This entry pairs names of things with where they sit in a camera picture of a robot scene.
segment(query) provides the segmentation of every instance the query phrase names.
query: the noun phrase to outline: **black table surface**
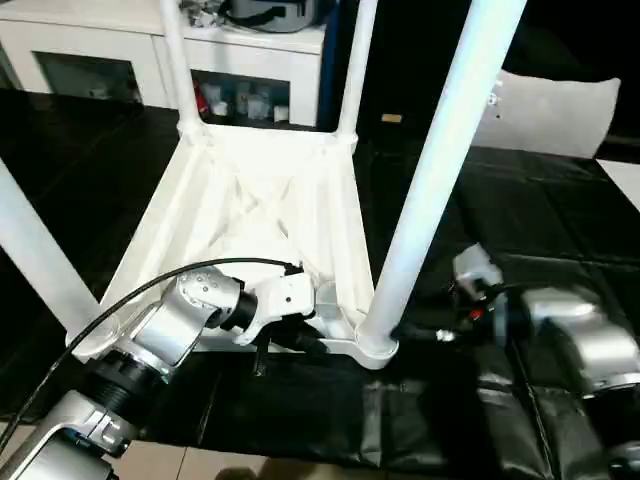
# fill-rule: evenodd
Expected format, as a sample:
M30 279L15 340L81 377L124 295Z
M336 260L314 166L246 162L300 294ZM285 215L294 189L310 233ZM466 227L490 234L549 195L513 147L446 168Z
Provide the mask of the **black table surface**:
M176 112L6 91L0 105L0 157L101 295L176 147ZM354 156L376 278L420 148L420 139L363 139ZM154 405L143 438L434 478L607 478L604 437L594 428L602 412L586 414L542 340L505 351L434 345L421 333L454 321L433 295L450 281L452 258L481 242L507 281L586 284L637 335L639 229L640 214L595 161L474 148L388 367L279 354L254 377L250 354L193 354ZM0 272L6 419L60 353L64 332L4 254ZM41 418L80 370L66 364L28 420ZM638 431L636 403L624 411L625 428Z

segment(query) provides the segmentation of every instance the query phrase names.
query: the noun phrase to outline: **black leather mat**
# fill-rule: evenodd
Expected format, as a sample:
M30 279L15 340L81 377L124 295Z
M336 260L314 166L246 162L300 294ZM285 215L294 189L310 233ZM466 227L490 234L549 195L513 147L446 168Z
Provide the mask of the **black leather mat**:
M0 117L0 157L101 293L175 148L175 112L4 92L0 101L15 112L11 122ZM421 147L379 144L361 140L354 159L376 277ZM273 355L266 375L253 377L249 354L194 354L158 399L144 437L438 478L606 478L602 440L544 342L503 351L420 339L454 321L432 294L450 281L453 257L475 242L510 282L590 285L612 319L637 334L638 229L640 214L594 161L472 149L386 369ZM0 338L6 417L62 348L62 331L8 259L0 268L9 292L9 333ZM66 366L31 420L78 371ZM636 403L624 410L633 434Z

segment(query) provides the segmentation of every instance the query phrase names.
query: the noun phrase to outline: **gray bag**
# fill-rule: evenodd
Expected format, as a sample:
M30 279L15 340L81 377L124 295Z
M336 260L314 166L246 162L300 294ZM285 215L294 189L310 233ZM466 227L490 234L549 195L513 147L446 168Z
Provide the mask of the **gray bag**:
M242 27L291 33L320 23L332 4L328 0L225 0L218 15Z

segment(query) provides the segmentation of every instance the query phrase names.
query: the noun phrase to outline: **white cabinet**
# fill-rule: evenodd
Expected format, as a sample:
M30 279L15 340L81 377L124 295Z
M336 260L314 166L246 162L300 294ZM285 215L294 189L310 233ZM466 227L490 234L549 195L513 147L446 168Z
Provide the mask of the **white cabinet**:
M31 92L175 108L163 35L157 0L0 4L0 44L19 83ZM274 88L279 104L288 103L291 123L315 125L323 28L268 34L185 25L184 36L196 77L212 72L214 78L226 76L225 83L248 81L254 90Z
M145 105L168 106L150 35L3 20L0 21L0 43L24 90L73 94L85 88L86 96L91 96L91 92L95 92L96 96L111 96L118 93L96 90L117 92L129 88L137 89L132 96L139 94L139 99ZM126 73L122 72L127 70L133 73L134 78L113 80L114 75L104 74L105 79L101 81L99 77L109 64L115 68L116 78L126 77ZM85 87L73 85L82 82L81 79L74 81L74 73L80 71L90 79ZM123 87L118 83L129 85Z

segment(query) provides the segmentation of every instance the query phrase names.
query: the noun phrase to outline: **white pillow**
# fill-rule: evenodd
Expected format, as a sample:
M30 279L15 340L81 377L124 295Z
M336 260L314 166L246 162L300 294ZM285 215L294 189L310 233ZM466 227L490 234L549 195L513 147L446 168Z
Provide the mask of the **white pillow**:
M502 70L473 145L593 158L607 134L620 80L556 82Z

